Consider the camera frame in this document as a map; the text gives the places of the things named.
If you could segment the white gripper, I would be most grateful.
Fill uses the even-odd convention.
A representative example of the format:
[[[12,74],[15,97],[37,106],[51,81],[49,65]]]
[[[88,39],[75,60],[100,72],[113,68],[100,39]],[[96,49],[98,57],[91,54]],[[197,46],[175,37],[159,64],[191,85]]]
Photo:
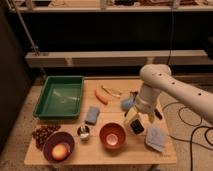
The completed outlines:
[[[147,114],[151,123],[155,120],[155,109],[160,91],[147,84],[143,84],[136,95],[134,106],[142,114]]]

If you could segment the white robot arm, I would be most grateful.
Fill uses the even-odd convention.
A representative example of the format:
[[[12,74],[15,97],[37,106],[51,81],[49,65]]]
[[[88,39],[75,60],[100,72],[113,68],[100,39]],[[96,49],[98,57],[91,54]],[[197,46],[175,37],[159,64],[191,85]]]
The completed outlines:
[[[143,83],[134,102],[139,112],[153,114],[158,96],[165,92],[213,125],[212,93],[176,80],[171,76],[169,66],[165,64],[143,66],[140,78]]]

